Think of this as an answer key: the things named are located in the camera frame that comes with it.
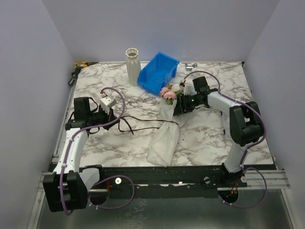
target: marble tabletop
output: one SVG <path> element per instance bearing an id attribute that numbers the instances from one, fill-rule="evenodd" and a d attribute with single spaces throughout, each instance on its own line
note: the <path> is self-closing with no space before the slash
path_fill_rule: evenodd
<path id="1" fill-rule="evenodd" d="M 250 101 L 251 92 L 246 82 L 240 62 L 203 62 L 198 63 L 195 70 L 203 70 L 214 74 L 221 83 L 222 92 L 241 101 Z M 177 76 L 171 83 L 179 83 L 189 72 L 184 63 L 180 63 Z M 187 81 L 203 74 L 195 73 Z M 216 88 L 216 81 L 206 77 L 211 88 Z M 104 87 L 119 89 L 125 100 L 125 115 L 133 115 L 142 119 L 157 119 L 160 117 L 160 102 L 162 98 L 152 95 L 140 87 L 128 83 L 126 64 L 99 63 L 84 68 L 79 74 L 73 97 L 89 96 L 99 101 L 100 91 Z M 114 107 L 115 115 L 122 108 L 119 96 L 111 94 L 118 103 Z M 128 119 L 133 129 L 162 125 L 161 122 L 139 122 Z M 127 130 L 122 122 L 121 128 Z M 220 112 L 214 109 L 201 108 L 185 125 L 179 128 L 180 138 L 171 162 L 172 166 L 205 166 L 220 165 L 225 161 L 232 142 L 224 136 L 224 125 Z M 147 129 L 131 133 L 121 133 L 117 125 L 103 134 L 101 131 L 90 135 L 84 146 L 81 167 L 101 164 L 104 167 L 141 167 L 156 166 L 147 161 L 148 144 L 156 129 Z M 59 148 L 63 148 L 65 137 Z M 272 157 L 267 142 L 250 149 L 245 164 L 272 164 Z"/>

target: white vase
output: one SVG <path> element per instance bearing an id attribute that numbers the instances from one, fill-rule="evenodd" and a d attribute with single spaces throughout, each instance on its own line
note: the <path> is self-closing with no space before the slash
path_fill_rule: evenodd
<path id="1" fill-rule="evenodd" d="M 129 83 L 132 86 L 138 85 L 138 77 L 141 71 L 139 51 L 135 48 L 126 50 L 126 66 Z"/>

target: pliers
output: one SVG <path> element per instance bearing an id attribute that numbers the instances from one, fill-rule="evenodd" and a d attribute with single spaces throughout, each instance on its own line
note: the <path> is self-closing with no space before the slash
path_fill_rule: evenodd
<path id="1" fill-rule="evenodd" d="M 74 65 L 75 65 L 74 68 L 81 68 L 81 69 L 83 69 L 85 67 L 88 67 L 90 65 L 94 65 L 96 63 L 98 63 L 98 62 L 76 62 L 76 63 L 74 63 Z"/>
<path id="2" fill-rule="evenodd" d="M 78 74 L 81 72 L 81 70 L 85 67 L 88 67 L 90 65 L 94 65 L 98 62 L 76 62 L 74 63 L 74 72 L 71 73 L 71 79 L 69 80 L 68 84 L 73 85 L 75 80 L 78 77 Z"/>

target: gray wall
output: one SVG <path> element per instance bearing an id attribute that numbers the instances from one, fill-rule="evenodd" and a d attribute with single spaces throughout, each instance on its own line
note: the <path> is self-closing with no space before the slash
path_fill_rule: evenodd
<path id="1" fill-rule="evenodd" d="M 245 75 L 285 168 L 305 226 L 305 0 L 280 0 L 252 49 Z"/>
<path id="2" fill-rule="evenodd" d="M 73 62 L 41 0 L 1 1 L 0 21 L 0 228 L 24 229 Z"/>
<path id="3" fill-rule="evenodd" d="M 74 60 L 245 61 L 278 0 L 43 0 Z"/>

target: blue plastic bin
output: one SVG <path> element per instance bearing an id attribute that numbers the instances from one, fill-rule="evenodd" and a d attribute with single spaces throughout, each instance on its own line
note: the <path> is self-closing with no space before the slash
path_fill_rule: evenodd
<path id="1" fill-rule="evenodd" d="M 138 85 L 146 91 L 159 95 L 161 89 L 176 76 L 178 64 L 178 60 L 162 52 L 157 53 L 140 71 Z"/>

